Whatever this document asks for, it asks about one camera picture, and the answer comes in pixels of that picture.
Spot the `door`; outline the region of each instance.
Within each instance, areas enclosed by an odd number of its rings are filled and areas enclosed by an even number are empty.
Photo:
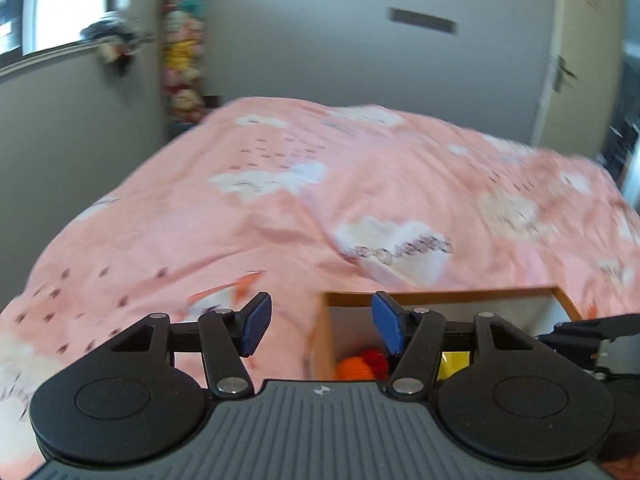
[[[556,0],[534,146],[600,153],[620,84],[624,17],[624,0]]]

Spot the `orange yarn ball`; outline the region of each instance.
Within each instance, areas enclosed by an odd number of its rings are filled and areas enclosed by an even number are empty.
[[[335,369],[336,381],[373,381],[373,371],[362,357],[349,357]]]

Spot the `yellow object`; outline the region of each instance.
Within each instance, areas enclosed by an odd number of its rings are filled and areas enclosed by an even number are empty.
[[[469,352],[443,352],[438,380],[449,379],[454,373],[469,366]]]

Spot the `bed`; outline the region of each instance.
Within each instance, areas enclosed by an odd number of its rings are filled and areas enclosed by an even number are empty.
[[[0,316],[0,478],[42,457],[37,386],[151,312],[273,321],[246,366],[305,378],[322,290],[559,284],[585,318],[638,310],[640,219],[584,158],[377,106],[247,98],[71,221]],[[196,356],[178,365],[201,382]]]

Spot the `gray wall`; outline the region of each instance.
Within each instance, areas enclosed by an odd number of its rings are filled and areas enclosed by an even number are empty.
[[[132,0],[145,25],[156,0]],[[46,244],[161,147],[157,46],[108,77],[80,53],[0,79],[0,310]]]
[[[554,0],[209,0],[209,91],[382,104],[528,142]],[[387,7],[458,22],[392,23]]]

